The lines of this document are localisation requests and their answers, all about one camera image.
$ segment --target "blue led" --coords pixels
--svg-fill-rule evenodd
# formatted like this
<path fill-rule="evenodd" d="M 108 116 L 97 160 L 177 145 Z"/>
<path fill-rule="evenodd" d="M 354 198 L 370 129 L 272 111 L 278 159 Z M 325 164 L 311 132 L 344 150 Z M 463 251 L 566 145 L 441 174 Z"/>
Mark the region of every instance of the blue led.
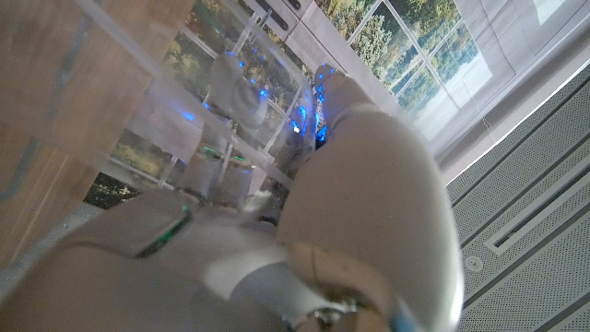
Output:
<path fill-rule="evenodd" d="M 325 125 L 324 128 L 322 128 L 322 130 L 320 130 L 317 133 L 317 137 L 320 139 L 320 142 L 324 142 L 325 141 L 325 136 L 327 135 L 327 133 L 328 133 L 328 126 Z"/>
<path fill-rule="evenodd" d="M 193 121 L 195 119 L 195 116 L 194 115 L 192 115 L 190 113 L 187 113 L 187 112 L 183 113 L 183 116 L 188 121 Z"/>
<path fill-rule="evenodd" d="M 303 122 L 305 122 L 305 119 L 307 119 L 307 113 L 305 112 L 305 107 L 300 106 L 299 111 L 301 112 L 301 116 L 303 117 Z"/>

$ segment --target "clear plastic panel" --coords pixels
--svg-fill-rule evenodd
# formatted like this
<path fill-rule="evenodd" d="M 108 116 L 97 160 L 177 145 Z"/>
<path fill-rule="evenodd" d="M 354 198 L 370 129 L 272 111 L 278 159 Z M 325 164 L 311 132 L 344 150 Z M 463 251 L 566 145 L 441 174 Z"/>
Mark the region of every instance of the clear plastic panel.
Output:
<path fill-rule="evenodd" d="M 313 104 L 304 95 L 312 89 L 301 69 L 233 2 L 151 6 L 160 21 L 140 19 L 145 8 L 133 2 L 91 0 L 55 0 L 4 18 L 3 122 L 99 169 L 122 164 L 157 186 L 190 186 L 189 170 L 206 169 L 199 185 L 210 181 L 213 205 L 247 204 L 254 166 L 270 177 L 262 186 L 289 188 L 314 146 Z M 183 10 L 178 27 L 171 18 Z M 227 67 L 221 58 L 241 75 L 227 90 L 215 85 Z M 166 122 L 137 120 L 146 103 Z M 126 131 L 131 123 L 144 126 L 134 130 L 141 135 Z M 271 147 L 297 153 L 277 163 Z"/>

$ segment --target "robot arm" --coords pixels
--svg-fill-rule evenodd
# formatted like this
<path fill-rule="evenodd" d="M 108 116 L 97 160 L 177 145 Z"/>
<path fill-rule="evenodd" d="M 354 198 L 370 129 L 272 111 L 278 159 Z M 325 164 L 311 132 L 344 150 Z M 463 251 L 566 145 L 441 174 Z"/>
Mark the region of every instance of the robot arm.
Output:
<path fill-rule="evenodd" d="M 289 265 L 325 298 L 356 303 L 365 321 L 452 330 L 463 276 L 429 151 L 351 77 L 324 65 L 315 78 L 329 137 L 299 169 L 281 213 Z"/>

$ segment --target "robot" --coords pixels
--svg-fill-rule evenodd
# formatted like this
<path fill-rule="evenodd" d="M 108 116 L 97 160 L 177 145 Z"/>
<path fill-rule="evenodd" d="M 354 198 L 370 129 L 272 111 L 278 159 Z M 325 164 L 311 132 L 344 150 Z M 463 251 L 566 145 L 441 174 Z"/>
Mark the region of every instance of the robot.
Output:
<path fill-rule="evenodd" d="M 207 105 L 230 127 L 248 120 L 235 130 L 255 138 L 267 101 L 235 57 L 212 70 Z M 314 85 L 326 143 L 288 154 L 288 194 L 266 187 L 274 200 L 246 206 L 245 186 L 219 187 L 223 159 L 195 154 L 183 190 L 145 192 L 45 254 L 0 303 L 0 330 L 453 330 L 460 253 L 429 151 L 352 77 L 322 65 Z M 207 129 L 202 142 L 230 144 Z M 249 183 L 251 165 L 234 166 L 233 183 Z M 260 221 L 269 211 L 277 222 Z"/>

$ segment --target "green led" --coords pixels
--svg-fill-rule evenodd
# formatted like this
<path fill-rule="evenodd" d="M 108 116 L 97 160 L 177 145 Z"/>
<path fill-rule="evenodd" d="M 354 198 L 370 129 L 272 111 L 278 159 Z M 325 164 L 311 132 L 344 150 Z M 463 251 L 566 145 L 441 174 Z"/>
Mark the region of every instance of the green led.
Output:
<path fill-rule="evenodd" d="M 204 148 L 205 150 L 207 150 L 207 151 L 211 151 L 211 152 L 218 153 L 217 151 L 215 151 L 215 150 L 214 150 L 214 149 L 212 149 L 212 148 L 209 148 L 209 147 L 203 147 L 203 148 Z"/>
<path fill-rule="evenodd" d="M 172 237 L 172 231 L 166 231 L 162 236 L 159 237 L 159 240 L 163 243 L 166 243 Z"/>

